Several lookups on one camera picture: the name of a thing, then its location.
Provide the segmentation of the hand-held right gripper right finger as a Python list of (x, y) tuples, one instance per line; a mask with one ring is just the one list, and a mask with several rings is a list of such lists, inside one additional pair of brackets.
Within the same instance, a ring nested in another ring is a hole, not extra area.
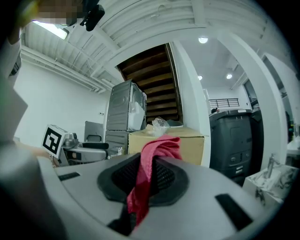
[[(151, 207), (146, 218), (130, 235), (133, 240), (245, 240), (263, 230), (280, 205), (263, 207), (254, 194), (210, 168), (165, 157), (186, 171), (189, 186), (173, 205)], [(252, 223), (238, 231), (216, 196), (228, 194)]]

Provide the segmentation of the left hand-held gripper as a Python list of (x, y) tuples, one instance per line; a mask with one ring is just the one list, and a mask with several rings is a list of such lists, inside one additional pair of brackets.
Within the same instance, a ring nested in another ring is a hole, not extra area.
[(41, 146), (50, 154), (55, 166), (92, 163), (105, 160), (108, 156), (108, 143), (82, 142), (84, 149), (77, 149), (79, 143), (76, 133), (50, 124), (46, 127)]

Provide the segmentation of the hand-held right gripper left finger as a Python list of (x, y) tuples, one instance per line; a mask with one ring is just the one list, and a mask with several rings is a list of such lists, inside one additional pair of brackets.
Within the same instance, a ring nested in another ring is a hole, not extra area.
[(42, 179), (68, 237), (120, 237), (107, 224), (118, 219), (123, 204), (107, 200), (99, 189), (99, 174), (134, 154), (86, 165), (53, 168), (49, 159), (38, 158)]

